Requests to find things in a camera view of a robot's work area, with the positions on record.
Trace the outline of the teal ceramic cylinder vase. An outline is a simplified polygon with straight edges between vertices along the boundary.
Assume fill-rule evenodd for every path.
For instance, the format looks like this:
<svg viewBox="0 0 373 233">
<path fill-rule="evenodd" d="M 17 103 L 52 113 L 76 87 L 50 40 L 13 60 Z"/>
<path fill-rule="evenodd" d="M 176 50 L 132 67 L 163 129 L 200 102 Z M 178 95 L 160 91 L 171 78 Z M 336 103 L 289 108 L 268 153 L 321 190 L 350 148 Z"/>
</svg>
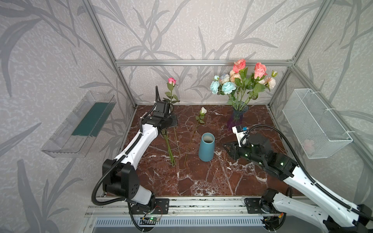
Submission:
<svg viewBox="0 0 373 233">
<path fill-rule="evenodd" d="M 204 162 L 213 159 L 215 150 L 215 137 L 212 133 L 204 133 L 201 138 L 199 147 L 199 158 Z"/>
</svg>

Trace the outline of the purple blue glass vase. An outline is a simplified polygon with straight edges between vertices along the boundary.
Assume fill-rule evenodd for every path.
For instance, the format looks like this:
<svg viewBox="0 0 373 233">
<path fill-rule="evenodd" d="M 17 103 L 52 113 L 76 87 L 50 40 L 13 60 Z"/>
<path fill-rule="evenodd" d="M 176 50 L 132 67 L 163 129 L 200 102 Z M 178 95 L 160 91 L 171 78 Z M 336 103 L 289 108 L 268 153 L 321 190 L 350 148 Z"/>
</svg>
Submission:
<svg viewBox="0 0 373 233">
<path fill-rule="evenodd" d="M 248 111 L 248 105 L 245 102 L 235 101 L 232 108 L 233 113 L 226 124 L 229 129 L 242 124 L 243 116 Z"/>
</svg>

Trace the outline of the blue white rose stem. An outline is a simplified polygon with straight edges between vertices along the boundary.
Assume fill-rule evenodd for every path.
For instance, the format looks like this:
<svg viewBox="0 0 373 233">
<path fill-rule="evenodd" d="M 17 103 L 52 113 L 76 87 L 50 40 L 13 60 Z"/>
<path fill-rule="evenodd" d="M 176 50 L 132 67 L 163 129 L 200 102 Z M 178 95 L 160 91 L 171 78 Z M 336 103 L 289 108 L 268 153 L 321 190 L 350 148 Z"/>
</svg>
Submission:
<svg viewBox="0 0 373 233">
<path fill-rule="evenodd" d="M 229 74 L 223 74 L 221 77 L 220 77 L 220 83 L 221 84 L 225 84 L 227 82 L 230 81 L 230 75 Z"/>
</svg>

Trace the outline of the pale pink peony flower stem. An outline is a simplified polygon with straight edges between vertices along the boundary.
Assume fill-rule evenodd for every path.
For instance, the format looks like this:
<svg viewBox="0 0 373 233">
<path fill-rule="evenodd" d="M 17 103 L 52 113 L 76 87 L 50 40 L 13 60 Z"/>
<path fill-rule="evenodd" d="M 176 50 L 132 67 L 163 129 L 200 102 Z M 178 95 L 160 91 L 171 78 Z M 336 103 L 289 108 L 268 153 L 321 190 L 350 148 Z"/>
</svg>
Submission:
<svg viewBox="0 0 373 233">
<path fill-rule="evenodd" d="M 264 85 L 267 89 L 271 91 L 276 86 L 275 77 L 277 75 L 278 75 L 278 72 L 272 71 L 270 76 L 264 77 L 262 80 L 259 81 L 259 83 Z"/>
</svg>

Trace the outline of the dark pink rose stem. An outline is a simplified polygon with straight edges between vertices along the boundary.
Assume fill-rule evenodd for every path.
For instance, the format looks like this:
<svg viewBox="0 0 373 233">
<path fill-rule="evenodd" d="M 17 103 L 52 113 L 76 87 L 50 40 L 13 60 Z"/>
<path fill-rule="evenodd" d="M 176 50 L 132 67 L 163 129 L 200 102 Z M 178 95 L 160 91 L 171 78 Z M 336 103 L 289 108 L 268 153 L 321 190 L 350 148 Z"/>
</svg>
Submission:
<svg viewBox="0 0 373 233">
<path fill-rule="evenodd" d="M 240 59 L 237 62 L 234 63 L 234 66 L 232 68 L 236 73 L 239 73 L 241 75 L 241 80 L 236 79 L 235 84 L 237 86 L 236 90 L 236 100 L 242 101 L 243 96 L 245 94 L 246 85 L 247 85 L 247 68 L 246 68 L 246 60 Z"/>
</svg>

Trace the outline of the pink rose flower stem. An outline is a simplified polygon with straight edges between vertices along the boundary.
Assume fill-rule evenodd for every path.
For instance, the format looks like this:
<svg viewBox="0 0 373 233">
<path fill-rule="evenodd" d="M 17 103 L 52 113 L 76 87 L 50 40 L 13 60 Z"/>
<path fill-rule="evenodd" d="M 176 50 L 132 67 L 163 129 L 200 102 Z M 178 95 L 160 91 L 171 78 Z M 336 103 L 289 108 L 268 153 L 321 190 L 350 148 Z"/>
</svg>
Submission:
<svg viewBox="0 0 373 233">
<path fill-rule="evenodd" d="M 248 104 L 250 100 L 256 100 L 259 96 L 259 93 L 267 89 L 265 85 L 264 78 L 267 76 L 267 68 L 261 63 L 256 63 L 254 67 L 254 72 L 248 78 L 248 83 L 245 85 L 247 90 L 247 99 L 244 101 L 245 104 Z"/>
</svg>

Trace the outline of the magenta rosebud stem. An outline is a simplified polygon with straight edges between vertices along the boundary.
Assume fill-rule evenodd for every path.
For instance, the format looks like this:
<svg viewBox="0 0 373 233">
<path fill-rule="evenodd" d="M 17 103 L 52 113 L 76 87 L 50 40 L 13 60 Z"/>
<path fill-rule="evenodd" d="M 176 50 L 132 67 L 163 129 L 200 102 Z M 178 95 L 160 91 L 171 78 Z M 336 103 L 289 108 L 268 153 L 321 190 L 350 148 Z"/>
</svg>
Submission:
<svg viewBox="0 0 373 233">
<path fill-rule="evenodd" d="M 179 97 L 175 94 L 176 86 L 177 83 L 174 78 L 171 77 L 167 80 L 168 91 L 165 92 L 166 97 L 163 100 L 170 105 L 170 113 L 174 110 L 174 104 L 180 102 Z"/>
</svg>

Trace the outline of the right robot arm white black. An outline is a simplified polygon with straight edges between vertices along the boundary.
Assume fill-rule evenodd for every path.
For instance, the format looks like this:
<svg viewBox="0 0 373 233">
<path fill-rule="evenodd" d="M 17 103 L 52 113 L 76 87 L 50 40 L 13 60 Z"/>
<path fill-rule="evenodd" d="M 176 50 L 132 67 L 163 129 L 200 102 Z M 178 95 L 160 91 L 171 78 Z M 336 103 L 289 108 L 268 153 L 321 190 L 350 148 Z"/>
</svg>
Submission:
<svg viewBox="0 0 373 233">
<path fill-rule="evenodd" d="M 367 228 L 372 210 L 363 204 L 347 202 L 326 186 L 307 177 L 300 165 L 290 157 L 276 153 L 269 139 L 254 134 L 248 137 L 246 146 L 239 142 L 223 144 L 230 157 L 246 159 L 259 166 L 271 176 L 297 189 L 314 202 L 306 204 L 284 195 L 274 189 L 268 189 L 261 198 L 264 212 L 278 211 L 296 216 L 325 233 L 371 233 Z"/>
</svg>

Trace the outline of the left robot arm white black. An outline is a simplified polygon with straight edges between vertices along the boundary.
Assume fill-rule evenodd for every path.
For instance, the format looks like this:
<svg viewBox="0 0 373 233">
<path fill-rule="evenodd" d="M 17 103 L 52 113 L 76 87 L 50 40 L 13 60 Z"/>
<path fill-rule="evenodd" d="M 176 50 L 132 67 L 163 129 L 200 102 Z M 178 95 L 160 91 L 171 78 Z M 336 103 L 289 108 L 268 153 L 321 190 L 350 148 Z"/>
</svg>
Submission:
<svg viewBox="0 0 373 233">
<path fill-rule="evenodd" d="M 140 185 L 137 168 L 161 131 L 174 126 L 177 126 L 177 117 L 172 104 L 156 101 L 152 109 L 139 119 L 139 130 L 127 147 L 113 160 L 107 159 L 103 163 L 103 175 L 91 194 L 92 203 L 103 206 L 124 201 L 154 209 L 155 196 Z"/>
</svg>

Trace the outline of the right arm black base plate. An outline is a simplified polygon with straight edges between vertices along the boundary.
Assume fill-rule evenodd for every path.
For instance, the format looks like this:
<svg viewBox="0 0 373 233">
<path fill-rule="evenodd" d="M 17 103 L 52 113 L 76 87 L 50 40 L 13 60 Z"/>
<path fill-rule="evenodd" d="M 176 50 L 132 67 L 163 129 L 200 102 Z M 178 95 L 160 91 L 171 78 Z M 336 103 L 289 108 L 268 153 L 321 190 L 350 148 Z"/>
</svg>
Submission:
<svg viewBox="0 0 373 233">
<path fill-rule="evenodd" d="M 245 198 L 244 204 L 249 214 L 271 214 L 271 209 L 264 207 L 261 198 Z"/>
</svg>

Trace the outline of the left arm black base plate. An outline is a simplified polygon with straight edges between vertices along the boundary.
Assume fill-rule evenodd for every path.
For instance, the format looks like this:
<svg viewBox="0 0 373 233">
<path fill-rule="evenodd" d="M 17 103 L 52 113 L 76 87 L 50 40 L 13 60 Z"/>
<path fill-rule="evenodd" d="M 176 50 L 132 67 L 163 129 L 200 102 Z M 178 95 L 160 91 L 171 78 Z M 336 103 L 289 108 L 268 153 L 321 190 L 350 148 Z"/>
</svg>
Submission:
<svg viewBox="0 0 373 233">
<path fill-rule="evenodd" d="M 144 215 L 146 213 L 163 215 L 169 212 L 170 199 L 155 198 L 151 199 L 150 203 L 144 204 L 130 204 L 130 212 L 133 215 Z"/>
</svg>

